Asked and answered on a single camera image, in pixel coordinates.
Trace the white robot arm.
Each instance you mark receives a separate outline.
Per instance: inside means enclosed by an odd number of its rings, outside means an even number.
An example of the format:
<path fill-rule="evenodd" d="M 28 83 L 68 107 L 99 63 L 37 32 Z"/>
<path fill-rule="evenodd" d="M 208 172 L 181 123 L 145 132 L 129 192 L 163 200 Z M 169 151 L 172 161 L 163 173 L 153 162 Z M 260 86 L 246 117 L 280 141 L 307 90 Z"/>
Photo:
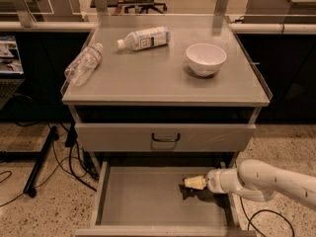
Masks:
<path fill-rule="evenodd" d="M 208 189 L 213 194 L 235 194 L 265 202 L 280 193 L 309 208 L 316 209 L 316 178 L 248 159 L 237 167 L 212 169 L 206 174 L 184 178 L 189 189 Z"/>

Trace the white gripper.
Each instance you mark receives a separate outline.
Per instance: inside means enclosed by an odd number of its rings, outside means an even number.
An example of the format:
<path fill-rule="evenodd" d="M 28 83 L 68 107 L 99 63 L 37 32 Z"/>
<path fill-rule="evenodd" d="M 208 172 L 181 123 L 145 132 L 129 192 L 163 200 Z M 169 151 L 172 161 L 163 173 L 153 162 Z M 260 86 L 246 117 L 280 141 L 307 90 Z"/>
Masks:
<path fill-rule="evenodd" d="M 203 190 L 207 187 L 214 194 L 227 194 L 229 192 L 229 174 L 224 169 L 213 169 L 204 175 L 184 178 L 186 188 Z"/>

